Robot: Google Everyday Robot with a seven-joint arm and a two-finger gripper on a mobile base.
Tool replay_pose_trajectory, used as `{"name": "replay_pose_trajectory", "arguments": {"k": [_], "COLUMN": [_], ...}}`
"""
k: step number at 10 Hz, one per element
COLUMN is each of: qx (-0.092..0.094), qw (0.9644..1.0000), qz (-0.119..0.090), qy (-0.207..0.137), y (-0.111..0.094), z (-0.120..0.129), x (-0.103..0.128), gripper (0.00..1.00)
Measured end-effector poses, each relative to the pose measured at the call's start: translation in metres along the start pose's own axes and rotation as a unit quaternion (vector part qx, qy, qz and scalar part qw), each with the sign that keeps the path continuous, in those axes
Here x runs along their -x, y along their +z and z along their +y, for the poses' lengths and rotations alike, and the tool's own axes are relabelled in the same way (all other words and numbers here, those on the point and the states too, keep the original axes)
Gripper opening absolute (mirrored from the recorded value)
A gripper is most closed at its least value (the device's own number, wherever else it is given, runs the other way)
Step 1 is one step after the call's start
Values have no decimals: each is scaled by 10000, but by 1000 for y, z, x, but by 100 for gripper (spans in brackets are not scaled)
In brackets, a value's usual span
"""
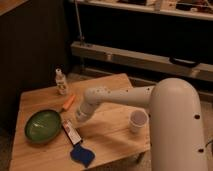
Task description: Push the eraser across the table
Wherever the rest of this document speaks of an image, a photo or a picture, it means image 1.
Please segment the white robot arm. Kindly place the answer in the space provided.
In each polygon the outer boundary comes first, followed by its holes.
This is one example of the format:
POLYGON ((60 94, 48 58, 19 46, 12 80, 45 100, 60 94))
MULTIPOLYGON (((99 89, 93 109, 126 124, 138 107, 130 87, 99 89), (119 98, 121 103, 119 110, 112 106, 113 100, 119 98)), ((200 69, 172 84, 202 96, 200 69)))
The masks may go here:
POLYGON ((187 81, 167 78, 131 89, 88 88, 76 119, 89 120, 104 102, 149 110, 152 171, 208 171, 200 98, 187 81))

